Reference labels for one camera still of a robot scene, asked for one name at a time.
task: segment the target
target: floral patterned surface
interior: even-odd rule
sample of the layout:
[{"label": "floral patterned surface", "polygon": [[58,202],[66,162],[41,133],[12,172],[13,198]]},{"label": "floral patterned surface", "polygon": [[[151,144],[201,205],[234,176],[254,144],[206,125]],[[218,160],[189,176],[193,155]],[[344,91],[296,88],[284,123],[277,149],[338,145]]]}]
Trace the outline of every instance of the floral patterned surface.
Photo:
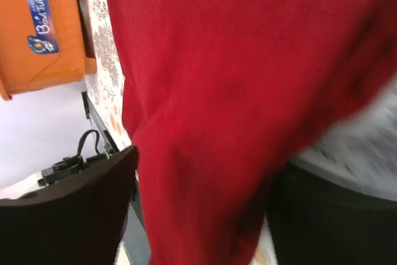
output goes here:
[{"label": "floral patterned surface", "polygon": [[131,145],[121,111],[124,76],[114,43],[106,0],[87,0],[97,73],[86,76],[88,95],[120,150]]}]

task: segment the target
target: red cloth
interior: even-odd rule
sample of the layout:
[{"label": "red cloth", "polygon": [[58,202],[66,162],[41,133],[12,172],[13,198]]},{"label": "red cloth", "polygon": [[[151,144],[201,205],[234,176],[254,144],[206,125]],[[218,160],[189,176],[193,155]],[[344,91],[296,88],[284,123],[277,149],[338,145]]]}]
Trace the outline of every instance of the red cloth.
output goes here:
[{"label": "red cloth", "polygon": [[397,66],[396,0],[108,0],[151,265],[244,265],[273,176]]}]

